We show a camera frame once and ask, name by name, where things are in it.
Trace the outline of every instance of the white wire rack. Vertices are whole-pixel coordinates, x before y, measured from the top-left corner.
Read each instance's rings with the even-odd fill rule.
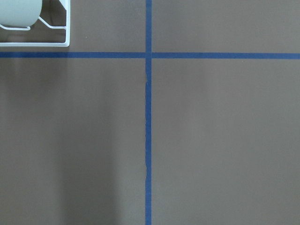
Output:
[[[68,47],[70,45],[70,21],[71,21],[71,0],[60,0],[61,4],[66,10],[66,25],[65,26],[51,26],[42,17],[38,17],[49,29],[64,29],[66,30],[66,40],[63,43],[45,43],[45,42],[2,42],[0,47]],[[0,28],[12,31],[29,31],[30,27],[6,27],[0,24]]]

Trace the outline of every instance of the white cylindrical object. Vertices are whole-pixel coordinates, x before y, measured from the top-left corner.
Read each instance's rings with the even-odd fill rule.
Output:
[[[42,0],[0,0],[0,24],[30,27],[42,10]]]

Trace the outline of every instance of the blue painter's tape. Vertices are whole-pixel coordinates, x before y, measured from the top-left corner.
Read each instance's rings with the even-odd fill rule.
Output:
[[[269,59],[299,60],[300,53],[153,52],[154,59]]]
[[[144,59],[144,52],[0,52],[0,58]]]
[[[152,224],[152,0],[146,0],[146,182],[145,182],[145,224]]]

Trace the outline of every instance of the wire frame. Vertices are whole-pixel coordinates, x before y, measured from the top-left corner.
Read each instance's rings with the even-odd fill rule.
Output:
[[[66,25],[65,26],[52,26],[46,20],[44,20],[41,16],[39,16],[38,20],[48,29],[52,30],[65,30],[65,41],[64,42],[0,42],[0,47],[68,47],[70,44],[70,7],[71,0],[59,0],[64,9],[66,10]],[[28,32],[31,30],[31,27],[7,27],[0,24],[0,33],[1,30],[6,30],[12,32]]]

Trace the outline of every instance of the floor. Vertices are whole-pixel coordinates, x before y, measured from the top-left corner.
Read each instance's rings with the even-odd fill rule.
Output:
[[[298,8],[72,0],[1,48],[0,224],[298,225]]]

